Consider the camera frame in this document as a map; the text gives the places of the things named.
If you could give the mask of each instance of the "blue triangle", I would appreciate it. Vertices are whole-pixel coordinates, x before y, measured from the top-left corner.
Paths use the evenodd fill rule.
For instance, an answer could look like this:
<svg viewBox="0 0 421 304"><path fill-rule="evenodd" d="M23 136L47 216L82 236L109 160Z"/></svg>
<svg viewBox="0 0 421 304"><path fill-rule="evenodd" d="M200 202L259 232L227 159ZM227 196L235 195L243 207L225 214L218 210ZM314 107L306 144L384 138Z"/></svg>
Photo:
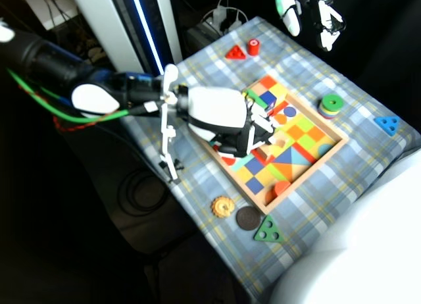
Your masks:
<svg viewBox="0 0 421 304"><path fill-rule="evenodd" d="M311 163L306 160L306 158L304 156L302 156L302 154L300 154L298 152L298 150L296 150L294 147L291 147L292 151L291 151L291 162L292 164L295 165L311 165Z"/></svg>
<svg viewBox="0 0 421 304"><path fill-rule="evenodd" d="M288 147L281 155L275 158L273 163L291 164L291 148L292 147Z"/></svg>
<svg viewBox="0 0 421 304"><path fill-rule="evenodd" d="M380 116L374 119L374 122L380 126L384 132L390 136L394 136L399 125L400 118L398 116Z"/></svg>

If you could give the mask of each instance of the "table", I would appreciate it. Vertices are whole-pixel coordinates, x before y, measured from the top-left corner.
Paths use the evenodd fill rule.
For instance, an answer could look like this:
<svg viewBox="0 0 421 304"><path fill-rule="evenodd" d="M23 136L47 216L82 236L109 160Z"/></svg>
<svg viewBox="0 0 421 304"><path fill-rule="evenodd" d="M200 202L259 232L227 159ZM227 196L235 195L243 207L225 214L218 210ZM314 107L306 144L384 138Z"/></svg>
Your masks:
<svg viewBox="0 0 421 304"><path fill-rule="evenodd" d="M235 44L245 51L251 38L260 41L258 57L244 61L224 58ZM255 231L239 228L235 211L223 219L212 214L210 205L219 195L231 197L236 210L250 203L196 142L187 125L170 119L177 129L170 151L185 166L180 172L181 182L170 184L170 189L255 301L267 298L265 290L395 159L421 146L420 134L403 121L398 132L389 137L373 119L394 115L390 110L258 17L181 62L178 68L179 81L188 86L243 89L270 74L314 108L327 93L336 93L345 101L332 122L349 136L349 143L270 213L284 233L282 244L254 241ZM159 119L127 117L123 123L159 168Z"/></svg>

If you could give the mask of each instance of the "dark background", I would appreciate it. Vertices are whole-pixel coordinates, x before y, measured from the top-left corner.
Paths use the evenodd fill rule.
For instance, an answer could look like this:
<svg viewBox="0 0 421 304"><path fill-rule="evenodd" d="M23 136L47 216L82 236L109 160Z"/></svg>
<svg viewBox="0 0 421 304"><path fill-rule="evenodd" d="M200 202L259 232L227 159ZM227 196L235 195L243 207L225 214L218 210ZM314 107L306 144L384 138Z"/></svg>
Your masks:
<svg viewBox="0 0 421 304"><path fill-rule="evenodd" d="M27 5L1 1L54 41ZM188 1L208 9L218 0ZM347 21L334 49L317 49L309 29L296 40L421 129L421 0L334 2ZM285 31L274 0L230 5ZM2 7L0 16L26 30ZM107 217L84 167L4 68L0 81L0 303L146 303L142 261Z"/></svg>

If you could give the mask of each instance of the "light strip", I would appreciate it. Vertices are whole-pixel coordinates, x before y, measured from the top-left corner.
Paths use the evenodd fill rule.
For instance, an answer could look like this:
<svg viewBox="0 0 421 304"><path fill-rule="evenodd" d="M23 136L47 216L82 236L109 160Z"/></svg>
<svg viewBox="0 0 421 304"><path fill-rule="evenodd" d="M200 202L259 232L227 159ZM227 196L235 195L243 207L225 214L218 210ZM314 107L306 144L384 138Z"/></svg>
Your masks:
<svg viewBox="0 0 421 304"><path fill-rule="evenodd" d="M162 64L158 56L157 48L155 47L155 44L153 43L152 35L151 35L151 32L149 31L149 27L146 22L145 14L143 13L143 9L140 5L140 0L133 0L133 1L134 1L134 5L136 6L136 10L139 15L140 21L142 22L143 29L145 30L147 40L149 42L149 45L151 46L152 54L155 58L155 62L157 63L159 72L161 75L163 75L164 69L162 68Z"/></svg>

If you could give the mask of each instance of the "red cylinder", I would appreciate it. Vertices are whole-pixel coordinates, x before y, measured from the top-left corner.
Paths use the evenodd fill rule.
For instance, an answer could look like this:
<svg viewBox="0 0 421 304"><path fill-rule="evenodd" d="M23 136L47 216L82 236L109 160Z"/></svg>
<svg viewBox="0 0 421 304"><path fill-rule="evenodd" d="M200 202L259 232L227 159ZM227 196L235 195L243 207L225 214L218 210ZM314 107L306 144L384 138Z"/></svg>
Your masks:
<svg viewBox="0 0 421 304"><path fill-rule="evenodd" d="M247 52L250 56L256 56L259 54L260 42L258 39L251 39L247 45Z"/></svg>

